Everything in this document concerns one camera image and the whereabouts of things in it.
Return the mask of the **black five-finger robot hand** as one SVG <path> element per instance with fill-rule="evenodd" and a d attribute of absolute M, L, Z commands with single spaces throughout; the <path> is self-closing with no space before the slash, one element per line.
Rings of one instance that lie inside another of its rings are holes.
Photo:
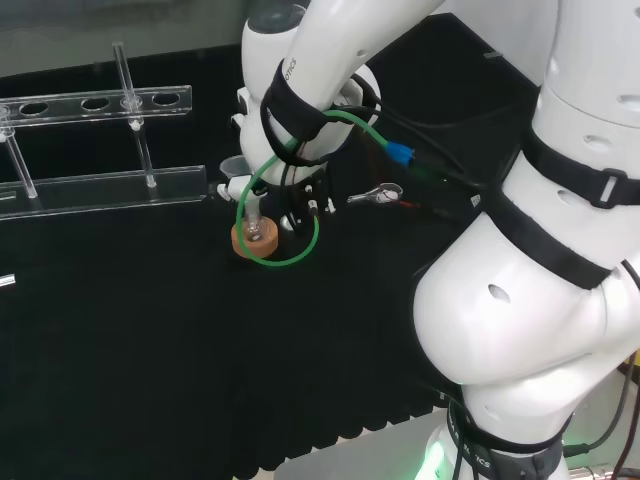
<path fill-rule="evenodd" d="M 329 173 L 318 170 L 308 178 L 296 180 L 298 168 L 291 167 L 286 171 L 284 182 L 272 185 L 263 180 L 257 180 L 249 190 L 246 207 L 250 204 L 258 206 L 258 202 L 266 200 L 271 213 L 278 213 L 278 222 L 283 229 L 302 235 L 312 227 L 311 201 L 317 204 L 319 218 L 336 212 L 333 200 L 333 184 Z"/>

